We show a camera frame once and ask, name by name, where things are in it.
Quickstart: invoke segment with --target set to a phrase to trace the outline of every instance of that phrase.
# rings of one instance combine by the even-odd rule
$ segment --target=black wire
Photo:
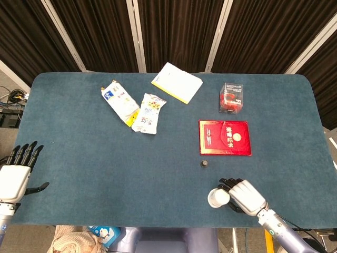
[[[323,250],[323,252],[324,252],[324,253],[327,253],[326,250],[325,250],[325,248],[324,248],[324,246],[323,246],[323,245],[322,245],[322,244],[321,244],[321,243],[320,243],[320,242],[319,242],[319,241],[318,241],[312,234],[310,234],[309,232],[305,231],[305,229],[303,229],[303,228],[297,226],[296,224],[292,223],[291,221],[285,219],[285,218],[282,217],[281,215],[279,215],[279,217],[280,217],[281,219],[283,219],[283,220],[289,222],[291,225],[297,227],[300,231],[303,231],[303,232],[305,232],[306,234],[308,234],[312,239],[314,239],[314,240],[320,245],[320,247],[321,247],[321,249]]]

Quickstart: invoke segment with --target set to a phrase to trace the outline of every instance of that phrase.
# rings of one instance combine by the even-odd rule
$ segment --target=blue felt tablecloth
[[[301,75],[196,74],[188,105],[151,85],[156,74],[44,73],[29,96],[16,144],[45,147],[14,223],[160,227],[251,227],[257,219],[213,209],[218,179],[248,179],[276,212],[302,227],[337,227],[337,172],[310,83]],[[140,105],[167,100],[157,135],[135,133],[101,96],[120,81]],[[219,113],[224,82],[244,85],[238,115]],[[249,123],[251,157],[200,156],[198,120]],[[207,168],[201,160],[209,162]]]

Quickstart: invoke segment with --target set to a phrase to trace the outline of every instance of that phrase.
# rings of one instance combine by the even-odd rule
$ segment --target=small black knob
[[[207,167],[209,165],[209,162],[207,162],[206,160],[202,160],[200,165],[201,167]]]

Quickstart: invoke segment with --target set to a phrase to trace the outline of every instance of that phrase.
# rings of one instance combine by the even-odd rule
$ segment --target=red book
[[[199,120],[200,154],[252,155],[246,121]]]

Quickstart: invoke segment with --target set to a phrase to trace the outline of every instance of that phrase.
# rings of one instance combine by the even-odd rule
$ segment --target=yellow notebook
[[[167,62],[151,83],[188,104],[202,85],[202,80]]]

